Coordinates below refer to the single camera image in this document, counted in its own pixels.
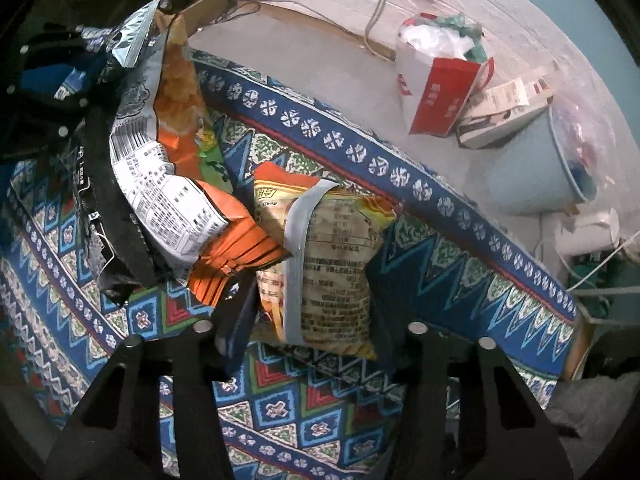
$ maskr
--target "yellow snack bag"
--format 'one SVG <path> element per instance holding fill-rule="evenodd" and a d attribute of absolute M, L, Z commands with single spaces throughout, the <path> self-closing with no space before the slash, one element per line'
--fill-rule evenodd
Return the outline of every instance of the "yellow snack bag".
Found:
<path fill-rule="evenodd" d="M 364 267 L 396 216 L 382 198 L 334 186 L 272 162 L 255 170 L 256 221 L 292 254 L 258 272 L 260 298 L 278 341 L 375 358 Z"/>

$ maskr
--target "blue patterned fabric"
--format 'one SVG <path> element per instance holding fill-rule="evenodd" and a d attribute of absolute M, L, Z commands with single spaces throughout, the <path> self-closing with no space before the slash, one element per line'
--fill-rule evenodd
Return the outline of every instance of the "blue patterned fabric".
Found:
<path fill-rule="evenodd" d="M 556 280 L 441 177 L 371 131 L 268 76 L 193 55 L 241 200 L 251 206 L 253 171 L 270 160 L 401 203 L 405 213 L 386 232 L 370 278 L 415 319 L 467 338 L 491 335 L 546 404 L 575 313 Z M 124 337 L 169 336 L 209 309 L 175 282 L 137 292 L 127 309 L 100 295 L 82 253 L 69 175 L 54 161 L 18 164 L 6 196 L 4 329 L 41 407 L 63 426 Z M 455 386 L 450 417 L 458 414 Z M 214 389 L 238 479 L 361 477 L 388 443 L 403 394 L 375 362 L 263 344 L 251 345 L 233 380 Z M 164 465 L 176 474 L 170 378 L 160 394 Z"/>

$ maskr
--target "cardboard box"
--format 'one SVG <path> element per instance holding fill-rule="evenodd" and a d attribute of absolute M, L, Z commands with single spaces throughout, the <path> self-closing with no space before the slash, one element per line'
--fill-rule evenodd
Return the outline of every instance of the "cardboard box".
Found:
<path fill-rule="evenodd" d="M 226 10 L 226 0 L 197 0 L 181 12 L 187 27 L 187 34 L 192 36 L 200 27 L 208 25 Z M 172 14 L 156 12 L 156 24 L 160 30 L 166 30 L 174 18 Z"/>
<path fill-rule="evenodd" d="M 429 14 L 422 16 L 435 18 Z M 480 64 L 465 59 L 433 57 L 398 37 L 396 69 L 408 133 L 445 137 L 471 92 L 491 79 L 494 60 L 489 58 Z"/>
<path fill-rule="evenodd" d="M 473 96 L 456 125 L 460 144 L 476 150 L 513 135 L 543 113 L 553 98 L 546 75 L 556 63 Z"/>

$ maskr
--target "blue wall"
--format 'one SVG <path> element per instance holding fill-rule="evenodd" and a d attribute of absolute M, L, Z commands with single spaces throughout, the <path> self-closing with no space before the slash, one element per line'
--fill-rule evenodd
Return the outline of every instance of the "blue wall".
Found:
<path fill-rule="evenodd" d="M 574 42 L 613 94 L 640 144 L 640 68 L 594 0 L 529 0 Z"/>

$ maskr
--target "snack bag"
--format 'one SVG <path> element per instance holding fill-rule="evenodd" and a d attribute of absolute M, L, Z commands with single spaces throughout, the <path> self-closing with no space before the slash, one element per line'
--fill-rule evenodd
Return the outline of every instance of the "snack bag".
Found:
<path fill-rule="evenodd" d="M 254 196 L 258 225 L 292 253 L 258 272 L 277 340 L 375 358 L 364 267 L 396 217 L 392 205 L 272 162 L 255 170 Z"/>
<path fill-rule="evenodd" d="M 111 165 L 174 277 L 188 277 L 200 301 L 216 304 L 230 275 L 279 262 L 287 251 L 230 194 L 187 54 L 178 16 L 129 74 L 111 131 Z"/>

